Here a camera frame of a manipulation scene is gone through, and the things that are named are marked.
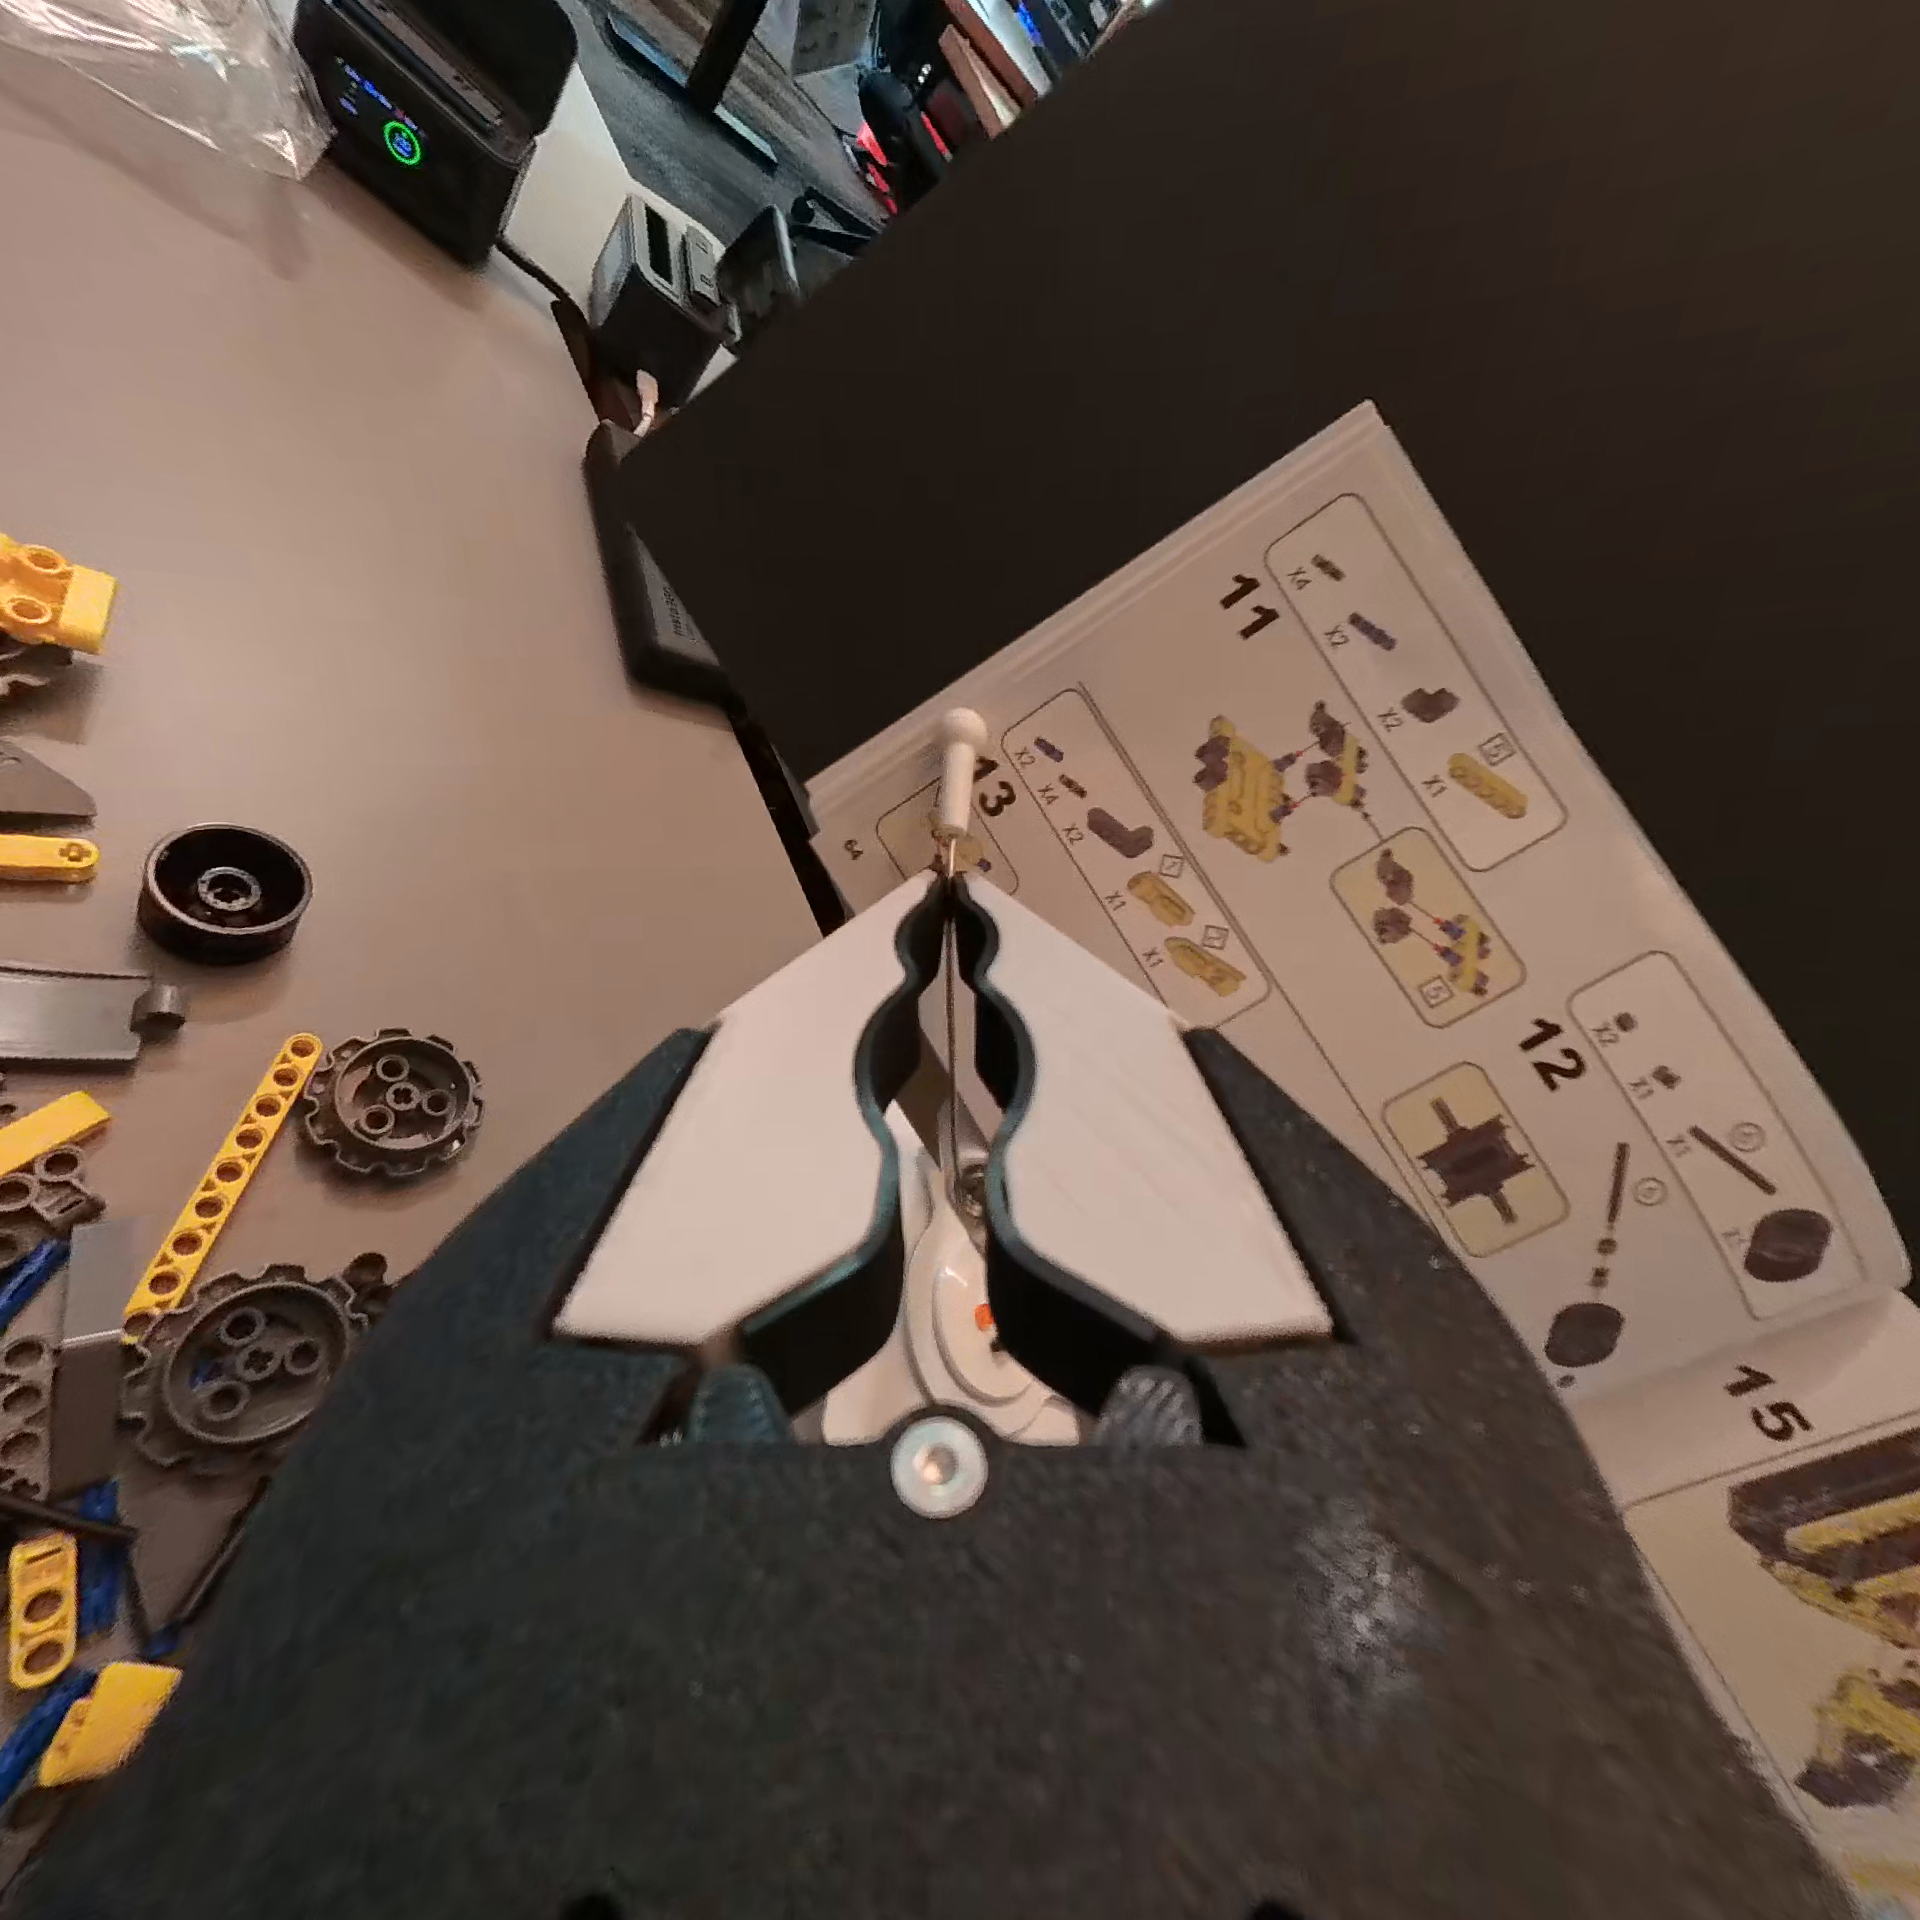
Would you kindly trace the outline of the black power station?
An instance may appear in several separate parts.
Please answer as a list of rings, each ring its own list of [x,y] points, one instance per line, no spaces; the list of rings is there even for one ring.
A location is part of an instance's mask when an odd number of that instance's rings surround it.
[[[484,264],[579,57],[561,4],[296,4],[294,47],[328,159]]]

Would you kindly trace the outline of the clear plastic bag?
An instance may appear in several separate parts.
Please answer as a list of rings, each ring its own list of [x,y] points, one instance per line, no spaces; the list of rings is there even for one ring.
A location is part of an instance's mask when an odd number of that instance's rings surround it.
[[[212,155],[299,181],[331,127],[294,20],[294,4],[3,4],[3,45]]]

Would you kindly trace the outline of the yellow sloped panel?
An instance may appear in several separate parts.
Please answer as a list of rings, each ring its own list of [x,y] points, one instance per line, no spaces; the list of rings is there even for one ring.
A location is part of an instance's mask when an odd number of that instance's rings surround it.
[[[108,1662],[77,1697],[42,1750],[36,1788],[100,1780],[139,1750],[160,1705],[175,1697],[180,1669],[164,1662]]]

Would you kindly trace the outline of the instruction booklet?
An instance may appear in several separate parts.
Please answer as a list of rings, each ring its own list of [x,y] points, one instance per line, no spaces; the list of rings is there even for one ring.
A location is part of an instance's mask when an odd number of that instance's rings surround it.
[[[1438,1227],[1595,1450],[1711,1700],[1915,1918],[1915,1227],[1595,768],[1370,402],[804,775],[1221,1028]]]

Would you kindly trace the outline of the pile of building brick pieces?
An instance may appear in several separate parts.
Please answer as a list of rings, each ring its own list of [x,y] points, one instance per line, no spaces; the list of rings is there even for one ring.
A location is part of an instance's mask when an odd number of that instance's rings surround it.
[[[98,655],[112,601],[112,576],[3,534],[3,697]],[[3,882],[91,882],[91,818],[3,737]],[[150,974],[3,964],[3,1883],[98,1783],[36,1788],[64,1709],[108,1662],[180,1669],[273,1478],[168,1475],[132,1448],[122,1312],[172,1221],[108,1217],[88,1167],[100,1098],[21,1107],[6,1086],[6,1065],[132,1065],[183,1010]]]

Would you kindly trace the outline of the dark grey sprocket wheel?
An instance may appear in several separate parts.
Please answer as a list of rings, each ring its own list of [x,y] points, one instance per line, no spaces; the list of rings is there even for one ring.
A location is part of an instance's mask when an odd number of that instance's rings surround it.
[[[413,1028],[347,1036],[299,1091],[299,1140],[347,1179],[420,1179],[462,1156],[480,1121],[480,1072]]]
[[[270,1475],[394,1290],[381,1254],[336,1272],[267,1264],[200,1283],[128,1348],[119,1423],[132,1448],[200,1479]]]

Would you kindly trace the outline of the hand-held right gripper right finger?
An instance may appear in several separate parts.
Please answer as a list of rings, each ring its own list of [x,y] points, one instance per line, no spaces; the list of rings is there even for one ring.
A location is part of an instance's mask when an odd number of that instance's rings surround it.
[[[1330,1336],[1186,1026],[989,882],[953,884],[1007,1354],[1209,1354]]]

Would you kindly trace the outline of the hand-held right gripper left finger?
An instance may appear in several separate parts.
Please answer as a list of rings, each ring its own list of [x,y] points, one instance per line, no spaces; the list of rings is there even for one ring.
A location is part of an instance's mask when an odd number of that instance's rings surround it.
[[[579,1341],[886,1341],[905,1236],[890,1107],[925,1053],[947,884],[900,882],[731,1003],[555,1330]]]

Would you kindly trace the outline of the grey charger dock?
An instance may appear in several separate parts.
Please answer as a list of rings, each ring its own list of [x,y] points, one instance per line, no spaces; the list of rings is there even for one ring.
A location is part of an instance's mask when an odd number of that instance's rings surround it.
[[[722,249],[703,226],[634,192],[591,267],[589,347],[602,370],[650,386],[674,411],[802,297],[779,208],[764,208]]]

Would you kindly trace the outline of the black flat device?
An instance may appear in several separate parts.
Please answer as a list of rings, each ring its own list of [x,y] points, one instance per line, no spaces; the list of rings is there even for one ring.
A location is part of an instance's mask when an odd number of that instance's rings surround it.
[[[646,692],[731,711],[734,684],[722,658],[621,504],[621,463],[634,447],[637,434],[602,419],[580,458],[621,664],[626,678]]]

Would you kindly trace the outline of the black wheel rim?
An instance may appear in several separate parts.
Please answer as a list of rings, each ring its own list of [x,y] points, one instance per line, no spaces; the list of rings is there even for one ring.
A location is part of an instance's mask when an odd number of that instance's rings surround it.
[[[135,924],[187,964],[252,964],[294,940],[309,898],[308,860],[273,833],[195,825],[146,852]]]

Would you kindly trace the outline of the long yellow holed beam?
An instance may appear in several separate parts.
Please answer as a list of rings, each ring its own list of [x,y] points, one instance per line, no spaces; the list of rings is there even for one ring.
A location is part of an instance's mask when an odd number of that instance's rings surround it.
[[[128,1290],[119,1330],[126,1343],[143,1341],[164,1316],[187,1302],[229,1215],[250,1193],[252,1176],[279,1140],[287,1116],[299,1105],[320,1061],[324,1041],[316,1033],[296,1030],[279,1043],[266,1076],[252,1086],[191,1198],[180,1207],[139,1283]]]

